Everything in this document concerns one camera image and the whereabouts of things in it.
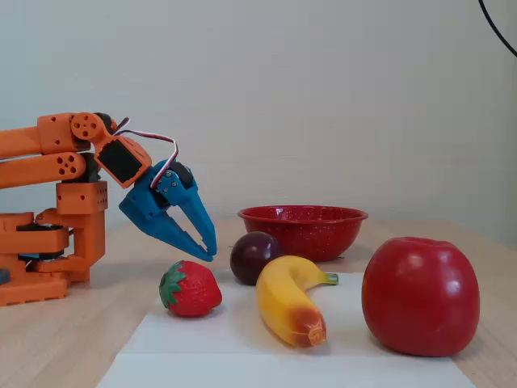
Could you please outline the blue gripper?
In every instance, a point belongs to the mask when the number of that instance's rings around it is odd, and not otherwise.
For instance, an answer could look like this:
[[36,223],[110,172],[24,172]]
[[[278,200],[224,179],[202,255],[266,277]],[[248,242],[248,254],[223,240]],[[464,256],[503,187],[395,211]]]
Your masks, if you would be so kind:
[[[142,232],[205,262],[217,252],[216,231],[198,194],[197,183],[188,167],[172,162],[151,187],[165,166],[161,161],[147,170],[119,205],[120,210]],[[205,247],[189,235],[167,212],[179,207],[200,234]]]

